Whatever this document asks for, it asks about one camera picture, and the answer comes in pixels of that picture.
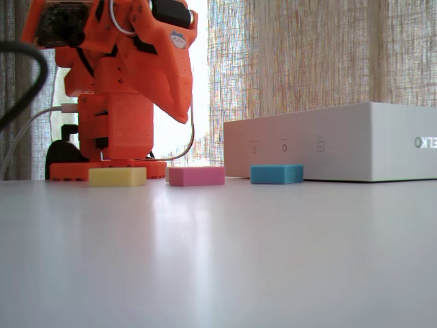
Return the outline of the orange gripper with servo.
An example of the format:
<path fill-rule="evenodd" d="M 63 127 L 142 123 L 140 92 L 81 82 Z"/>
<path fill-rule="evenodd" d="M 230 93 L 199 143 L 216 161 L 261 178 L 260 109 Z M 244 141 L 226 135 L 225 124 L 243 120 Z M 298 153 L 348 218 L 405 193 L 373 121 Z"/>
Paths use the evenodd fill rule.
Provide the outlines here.
<path fill-rule="evenodd" d="M 170 51 L 143 56 L 139 91 L 175 121 L 186 123 L 193 85 L 186 50 L 197 37 L 198 13 L 185 1 L 133 1 L 130 22 L 142 43 L 159 53 Z"/>

